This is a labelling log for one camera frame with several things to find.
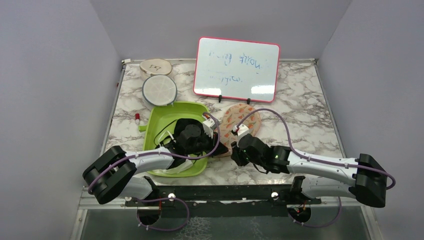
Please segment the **floral mesh laundry bag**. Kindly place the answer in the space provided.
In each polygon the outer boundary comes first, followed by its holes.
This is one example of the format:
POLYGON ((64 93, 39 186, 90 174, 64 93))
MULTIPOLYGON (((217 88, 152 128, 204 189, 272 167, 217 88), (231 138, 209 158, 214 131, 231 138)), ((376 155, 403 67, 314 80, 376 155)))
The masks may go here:
MULTIPOLYGON (((224 116, 222 117, 219 125, 220 142, 227 147, 228 152, 219 155, 219 157, 227 157, 232 153, 231 143, 237 140, 237 137, 231 133, 231 130, 237 125, 245 116, 254 111, 255 108, 244 103, 239 103, 229 107, 224 116)), ((255 136, 261 127, 261 117, 258 112, 250 115, 243 124, 250 129, 250 134, 255 136)))

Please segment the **dark red bra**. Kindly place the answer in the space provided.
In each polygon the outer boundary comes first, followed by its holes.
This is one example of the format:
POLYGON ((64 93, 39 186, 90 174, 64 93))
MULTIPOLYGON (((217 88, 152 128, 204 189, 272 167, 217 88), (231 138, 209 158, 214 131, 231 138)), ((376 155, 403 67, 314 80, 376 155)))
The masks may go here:
POLYGON ((218 133, 216 131, 213 133, 212 150, 213 149, 214 151, 211 154, 212 157, 220 156, 229 152, 229 149, 218 138, 218 133))

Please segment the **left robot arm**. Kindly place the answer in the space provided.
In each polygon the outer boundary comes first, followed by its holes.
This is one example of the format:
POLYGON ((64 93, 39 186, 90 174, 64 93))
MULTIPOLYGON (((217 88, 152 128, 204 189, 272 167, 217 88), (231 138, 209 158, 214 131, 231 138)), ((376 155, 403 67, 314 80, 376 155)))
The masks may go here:
POLYGON ((129 197, 140 200, 144 205, 152 205, 158 198, 156 185, 144 176, 137 174, 154 170, 189 169, 194 161, 209 157, 222 147, 219 130, 210 136, 210 126, 202 126, 199 137, 206 147, 198 153, 189 153, 189 147, 181 145, 175 136, 166 145, 154 150, 125 152, 119 145, 109 148, 82 174, 88 185, 87 192, 93 195, 101 205, 117 197, 129 197))

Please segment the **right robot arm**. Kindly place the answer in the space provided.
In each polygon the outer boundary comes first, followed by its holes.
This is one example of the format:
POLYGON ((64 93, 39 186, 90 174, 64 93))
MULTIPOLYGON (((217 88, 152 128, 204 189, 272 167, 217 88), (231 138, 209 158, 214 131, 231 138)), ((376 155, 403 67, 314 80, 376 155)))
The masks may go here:
POLYGON ((240 167, 253 164, 265 174, 303 175, 288 190, 289 199, 296 204, 317 197, 346 197, 373 208, 386 205, 388 175, 369 154, 324 157, 288 146, 268 146, 251 134, 232 142, 231 148, 231 159, 240 167))

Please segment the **black bra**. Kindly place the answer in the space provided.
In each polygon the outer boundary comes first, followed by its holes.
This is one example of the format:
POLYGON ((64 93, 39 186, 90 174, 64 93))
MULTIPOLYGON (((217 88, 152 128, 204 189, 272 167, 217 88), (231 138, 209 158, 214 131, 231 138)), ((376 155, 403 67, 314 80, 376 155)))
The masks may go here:
POLYGON ((179 143, 186 150, 187 155, 178 155, 176 153, 171 152, 169 149, 168 150, 171 153, 177 155, 172 157, 173 160, 176 160, 177 158, 184 159, 182 156, 193 155, 189 154, 189 137, 193 135, 205 134, 205 132, 202 126, 202 122, 196 119, 180 118, 175 122, 176 124, 172 135, 176 142, 179 143))

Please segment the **white bra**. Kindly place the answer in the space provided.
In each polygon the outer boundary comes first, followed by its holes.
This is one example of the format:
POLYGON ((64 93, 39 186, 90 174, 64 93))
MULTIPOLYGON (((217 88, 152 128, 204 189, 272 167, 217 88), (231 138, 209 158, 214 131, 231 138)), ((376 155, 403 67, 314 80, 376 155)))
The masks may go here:
MULTIPOLYGON (((157 145, 156 149, 159 147, 166 147, 169 149, 172 153, 175 153, 177 155, 187 156, 186 150, 175 140, 172 133, 170 133, 168 130, 164 131, 158 138, 157 138, 157 145)), ((159 174, 165 174, 165 175, 174 175, 179 174, 180 172, 183 172, 193 166, 193 161, 185 158, 177 158, 169 169, 157 169, 153 170, 152 173, 155 175, 159 174)))

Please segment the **round white mesh laundry bag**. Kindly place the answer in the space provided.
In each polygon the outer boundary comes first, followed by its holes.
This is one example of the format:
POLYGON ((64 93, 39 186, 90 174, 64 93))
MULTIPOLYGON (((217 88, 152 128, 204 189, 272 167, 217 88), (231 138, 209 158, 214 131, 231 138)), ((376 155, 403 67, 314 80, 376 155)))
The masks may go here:
POLYGON ((152 106, 172 104, 178 95, 176 83, 167 75, 154 75, 147 78, 141 88, 143 99, 152 106))

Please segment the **green plastic tray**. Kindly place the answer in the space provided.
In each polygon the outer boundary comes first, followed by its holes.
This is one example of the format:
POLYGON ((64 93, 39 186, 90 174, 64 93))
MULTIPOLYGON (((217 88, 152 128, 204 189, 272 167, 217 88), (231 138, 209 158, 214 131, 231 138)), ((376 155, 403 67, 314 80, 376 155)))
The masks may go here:
MULTIPOLYGON (((209 109, 197 102, 176 101, 167 106, 156 106, 151 110, 148 123, 145 126, 140 126, 139 131, 145 132, 143 150, 153 150, 159 140, 168 136, 168 133, 173 133, 178 119, 195 119, 203 121, 203 113, 209 109)), ((171 174, 169 170, 153 170, 148 173, 154 176, 168 178, 186 178, 201 174, 208 163, 207 158, 197 160, 192 166, 184 171, 171 174)))

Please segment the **small red white marker cap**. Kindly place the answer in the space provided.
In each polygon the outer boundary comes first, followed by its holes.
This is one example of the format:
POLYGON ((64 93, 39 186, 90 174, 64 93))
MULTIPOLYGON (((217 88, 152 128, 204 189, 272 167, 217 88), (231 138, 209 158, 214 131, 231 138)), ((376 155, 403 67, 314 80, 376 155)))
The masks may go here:
POLYGON ((136 113, 136 114, 135 114, 135 123, 136 123, 137 125, 139 125, 139 124, 140 124, 140 114, 139 114, 139 113, 136 113))

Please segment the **pink framed whiteboard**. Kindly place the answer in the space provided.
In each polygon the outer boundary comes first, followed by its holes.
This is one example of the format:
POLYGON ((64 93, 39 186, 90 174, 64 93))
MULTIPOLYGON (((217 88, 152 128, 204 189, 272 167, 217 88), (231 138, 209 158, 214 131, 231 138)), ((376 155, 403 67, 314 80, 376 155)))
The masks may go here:
POLYGON ((280 52, 276 43, 203 36, 198 40, 193 92, 271 103, 276 95, 280 52))

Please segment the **round wooden slice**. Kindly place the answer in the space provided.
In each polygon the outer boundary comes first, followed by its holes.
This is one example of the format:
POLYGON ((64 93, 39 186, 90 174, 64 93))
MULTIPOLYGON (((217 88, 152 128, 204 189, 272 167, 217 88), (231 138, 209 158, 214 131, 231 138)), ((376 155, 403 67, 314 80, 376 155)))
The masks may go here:
POLYGON ((140 62, 139 68, 141 70, 141 76, 143 80, 157 75, 168 76, 173 70, 172 64, 169 61, 161 58, 143 60, 140 62))

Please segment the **black front rail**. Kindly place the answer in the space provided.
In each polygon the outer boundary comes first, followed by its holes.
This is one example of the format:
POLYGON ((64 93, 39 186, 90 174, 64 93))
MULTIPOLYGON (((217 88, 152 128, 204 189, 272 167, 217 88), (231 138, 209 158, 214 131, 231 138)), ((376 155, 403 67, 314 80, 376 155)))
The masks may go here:
POLYGON ((160 185, 153 199, 143 203, 133 197, 126 207, 136 208, 143 217, 286 217, 289 207, 321 204, 317 198, 307 198, 289 184, 266 185, 160 185))

